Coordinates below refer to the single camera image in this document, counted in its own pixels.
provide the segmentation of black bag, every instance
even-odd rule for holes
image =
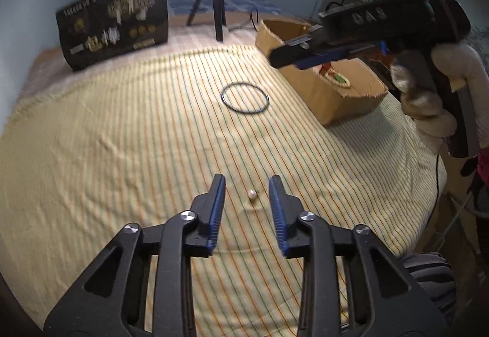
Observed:
[[[80,0],[56,13],[74,71],[168,41],[167,0]]]

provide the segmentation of cardboard box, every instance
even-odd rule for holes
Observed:
[[[287,19],[263,20],[255,44],[268,57],[274,48],[304,35],[309,27],[307,23]],[[280,69],[280,73],[323,125],[369,113],[387,94],[387,87],[357,58],[332,62],[331,67],[331,76],[336,72],[349,82],[349,87],[336,84],[331,77],[321,76],[321,67],[301,71],[289,65]]]

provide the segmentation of pink fabric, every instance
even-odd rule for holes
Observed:
[[[481,176],[486,187],[489,187],[489,148],[481,150],[477,163],[477,172]]]

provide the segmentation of blanket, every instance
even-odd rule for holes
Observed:
[[[269,108],[226,108],[219,93],[233,81],[260,86]],[[261,101],[247,89],[228,97],[246,108]],[[295,335],[302,264],[277,248],[270,176],[330,224],[370,225],[398,257],[414,248],[437,192],[435,157],[392,96],[324,128],[254,46],[138,60],[21,101],[0,159],[0,271],[39,325],[127,222],[165,222],[220,172],[218,246],[192,260],[197,334]],[[339,275],[345,308],[341,267]]]

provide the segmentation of small white ball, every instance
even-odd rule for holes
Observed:
[[[258,197],[258,194],[253,189],[250,189],[248,191],[248,197],[249,197],[249,200],[253,201]]]

